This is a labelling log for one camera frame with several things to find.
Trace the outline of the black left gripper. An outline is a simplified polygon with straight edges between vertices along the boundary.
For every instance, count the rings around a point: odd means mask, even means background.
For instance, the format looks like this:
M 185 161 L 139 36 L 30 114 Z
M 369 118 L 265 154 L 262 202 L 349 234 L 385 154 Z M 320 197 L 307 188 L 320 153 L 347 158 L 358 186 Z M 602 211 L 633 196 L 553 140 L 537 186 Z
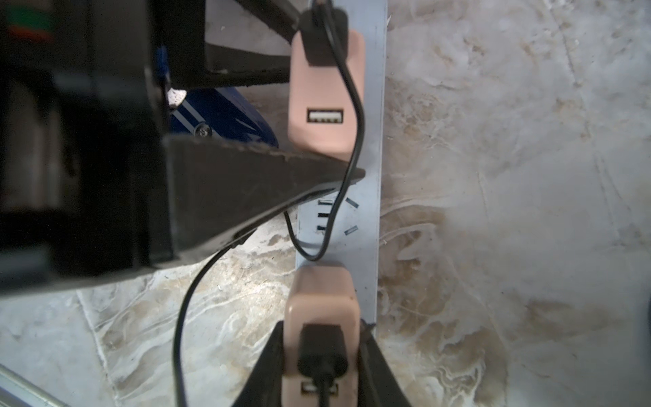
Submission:
M 153 1 L 1 4 L 1 292 L 172 259 Z

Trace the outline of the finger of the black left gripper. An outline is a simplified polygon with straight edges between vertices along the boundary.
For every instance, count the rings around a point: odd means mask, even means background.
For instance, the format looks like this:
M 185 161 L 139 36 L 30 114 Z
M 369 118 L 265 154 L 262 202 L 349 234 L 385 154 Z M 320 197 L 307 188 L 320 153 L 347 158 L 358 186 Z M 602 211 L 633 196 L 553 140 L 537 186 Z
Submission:
M 147 153 L 147 262 L 188 263 L 342 186 L 347 163 L 263 143 L 169 134 Z
M 205 41 L 205 1 L 167 3 L 167 60 L 176 89 L 289 82 L 290 58 Z

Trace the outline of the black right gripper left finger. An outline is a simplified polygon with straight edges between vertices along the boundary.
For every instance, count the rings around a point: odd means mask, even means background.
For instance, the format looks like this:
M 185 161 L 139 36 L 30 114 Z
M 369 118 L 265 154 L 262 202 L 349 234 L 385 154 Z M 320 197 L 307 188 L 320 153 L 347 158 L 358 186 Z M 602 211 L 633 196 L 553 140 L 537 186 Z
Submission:
M 233 407 L 280 407 L 284 371 L 283 321 L 277 322 Z

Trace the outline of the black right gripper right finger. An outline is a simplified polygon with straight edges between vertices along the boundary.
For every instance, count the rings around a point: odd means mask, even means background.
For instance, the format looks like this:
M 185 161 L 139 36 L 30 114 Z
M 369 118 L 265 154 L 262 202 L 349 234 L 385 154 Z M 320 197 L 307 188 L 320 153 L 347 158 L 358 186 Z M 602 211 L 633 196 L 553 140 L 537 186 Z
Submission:
M 375 326 L 360 321 L 358 405 L 410 406 L 372 334 Z

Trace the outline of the white power strip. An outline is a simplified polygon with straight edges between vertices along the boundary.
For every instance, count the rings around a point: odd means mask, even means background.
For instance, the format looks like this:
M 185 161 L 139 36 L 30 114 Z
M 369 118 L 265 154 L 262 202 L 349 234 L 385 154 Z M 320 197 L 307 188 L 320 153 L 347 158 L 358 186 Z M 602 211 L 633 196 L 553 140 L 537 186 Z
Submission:
M 328 251 L 320 266 L 343 266 L 353 278 L 361 318 L 376 323 L 379 276 L 381 161 L 388 3 L 386 1 L 336 1 L 349 14 L 349 25 L 366 41 L 364 114 L 366 135 L 358 167 L 364 179 L 349 187 L 337 213 Z

